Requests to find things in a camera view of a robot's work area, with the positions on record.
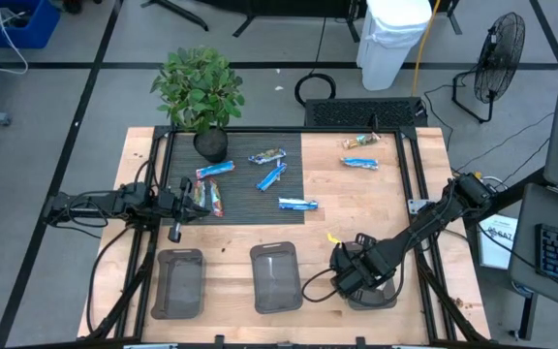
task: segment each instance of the green leaves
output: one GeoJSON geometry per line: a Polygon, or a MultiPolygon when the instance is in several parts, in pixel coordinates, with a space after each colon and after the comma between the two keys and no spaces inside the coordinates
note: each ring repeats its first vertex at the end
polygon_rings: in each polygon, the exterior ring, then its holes
{"type": "Polygon", "coordinates": [[[164,104],[158,110],[177,125],[201,132],[210,125],[227,126],[232,116],[241,117],[242,79],[216,49],[179,48],[168,53],[159,73],[150,93],[160,94],[164,104]]]}

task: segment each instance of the black plant pot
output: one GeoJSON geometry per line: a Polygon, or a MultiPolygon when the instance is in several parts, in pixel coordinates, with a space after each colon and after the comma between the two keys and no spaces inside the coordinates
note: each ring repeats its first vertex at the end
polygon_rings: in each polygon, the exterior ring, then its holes
{"type": "Polygon", "coordinates": [[[211,163],[220,163],[228,156],[228,134],[214,126],[193,137],[195,150],[211,163]]]}

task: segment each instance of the white trash can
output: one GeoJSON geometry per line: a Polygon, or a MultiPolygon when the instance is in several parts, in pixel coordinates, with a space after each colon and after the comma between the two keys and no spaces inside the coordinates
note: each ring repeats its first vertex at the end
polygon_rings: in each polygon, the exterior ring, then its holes
{"type": "Polygon", "coordinates": [[[367,7],[356,64],[362,68],[363,86],[376,91],[391,87],[432,8],[428,0],[367,0],[367,7]]]}

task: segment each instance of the potted plant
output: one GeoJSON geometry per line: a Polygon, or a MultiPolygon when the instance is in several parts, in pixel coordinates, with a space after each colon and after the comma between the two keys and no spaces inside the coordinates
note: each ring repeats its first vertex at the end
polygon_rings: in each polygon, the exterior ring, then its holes
{"type": "Polygon", "coordinates": [[[175,124],[195,131],[195,150],[211,163],[228,154],[224,128],[230,117],[240,117],[238,106],[244,97],[238,91],[242,79],[230,69],[230,62],[214,48],[179,48],[170,53],[150,93],[160,91],[166,111],[175,124]]]}

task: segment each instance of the white lid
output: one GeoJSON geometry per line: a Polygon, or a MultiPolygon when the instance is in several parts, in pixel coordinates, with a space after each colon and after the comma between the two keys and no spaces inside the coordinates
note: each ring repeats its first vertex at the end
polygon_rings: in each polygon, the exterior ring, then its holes
{"type": "Polygon", "coordinates": [[[372,16],[392,29],[420,27],[432,16],[428,0],[367,0],[372,16]]]}

